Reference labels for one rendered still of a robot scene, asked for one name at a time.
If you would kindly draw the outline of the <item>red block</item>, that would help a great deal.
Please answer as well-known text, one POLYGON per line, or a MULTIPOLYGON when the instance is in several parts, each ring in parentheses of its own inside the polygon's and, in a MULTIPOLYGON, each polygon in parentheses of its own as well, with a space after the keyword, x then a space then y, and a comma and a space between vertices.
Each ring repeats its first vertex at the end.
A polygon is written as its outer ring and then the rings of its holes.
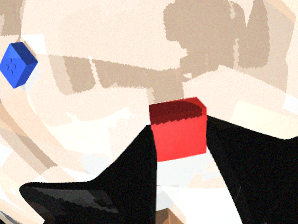
POLYGON ((197 96, 148 105, 157 160, 185 159, 206 153, 208 109, 197 96))

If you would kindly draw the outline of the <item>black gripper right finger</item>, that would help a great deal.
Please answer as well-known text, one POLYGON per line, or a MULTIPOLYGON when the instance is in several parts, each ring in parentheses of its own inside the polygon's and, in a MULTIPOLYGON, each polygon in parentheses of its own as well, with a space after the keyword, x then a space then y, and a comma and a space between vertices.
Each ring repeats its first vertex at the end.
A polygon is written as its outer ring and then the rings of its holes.
POLYGON ((206 116, 206 145, 242 224, 267 224, 298 173, 298 136, 281 139, 206 116))

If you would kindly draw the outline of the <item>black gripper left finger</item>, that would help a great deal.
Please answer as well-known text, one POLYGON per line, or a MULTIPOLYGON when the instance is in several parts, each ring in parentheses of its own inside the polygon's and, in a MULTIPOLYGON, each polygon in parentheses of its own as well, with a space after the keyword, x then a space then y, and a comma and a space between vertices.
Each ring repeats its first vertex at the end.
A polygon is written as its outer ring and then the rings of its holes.
POLYGON ((45 218, 82 224, 156 224, 157 151, 145 125, 98 177, 77 183, 25 183, 19 192, 45 218))

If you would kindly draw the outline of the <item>blue block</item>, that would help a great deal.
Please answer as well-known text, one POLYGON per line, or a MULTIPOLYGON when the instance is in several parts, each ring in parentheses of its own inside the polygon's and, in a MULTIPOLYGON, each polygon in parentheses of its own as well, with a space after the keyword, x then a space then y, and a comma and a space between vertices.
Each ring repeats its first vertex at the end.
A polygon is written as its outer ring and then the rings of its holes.
POLYGON ((25 84, 37 63, 39 61, 32 55, 27 45, 23 41, 20 43, 16 41, 16 43, 9 43, 0 63, 0 72, 15 89, 25 84))

